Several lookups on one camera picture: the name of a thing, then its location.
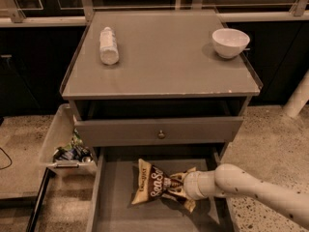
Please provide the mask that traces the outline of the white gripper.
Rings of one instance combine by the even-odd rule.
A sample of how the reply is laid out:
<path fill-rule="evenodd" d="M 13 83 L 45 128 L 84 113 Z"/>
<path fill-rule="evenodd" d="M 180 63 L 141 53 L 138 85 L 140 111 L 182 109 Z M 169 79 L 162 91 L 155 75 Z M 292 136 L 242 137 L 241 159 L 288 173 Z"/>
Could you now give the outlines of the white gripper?
<path fill-rule="evenodd" d="M 195 171 L 188 175 L 186 173 L 176 173 L 170 176 L 173 180 L 182 182 L 183 186 L 176 188 L 169 188 L 167 192 L 169 194 L 177 195 L 179 197 L 189 198 L 193 200 L 206 199 L 209 196 L 208 193 L 208 177 L 205 172 Z"/>

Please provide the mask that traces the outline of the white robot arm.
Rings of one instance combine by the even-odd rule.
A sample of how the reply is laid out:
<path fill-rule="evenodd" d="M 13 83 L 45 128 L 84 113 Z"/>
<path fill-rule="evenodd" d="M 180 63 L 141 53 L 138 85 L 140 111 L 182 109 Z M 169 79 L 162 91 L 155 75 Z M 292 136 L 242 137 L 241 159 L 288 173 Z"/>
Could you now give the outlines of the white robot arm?
<path fill-rule="evenodd" d="M 257 179 L 239 167 L 223 163 L 212 171 L 191 171 L 170 177 L 167 190 L 190 200 L 209 196 L 253 198 L 309 229 L 309 194 Z"/>

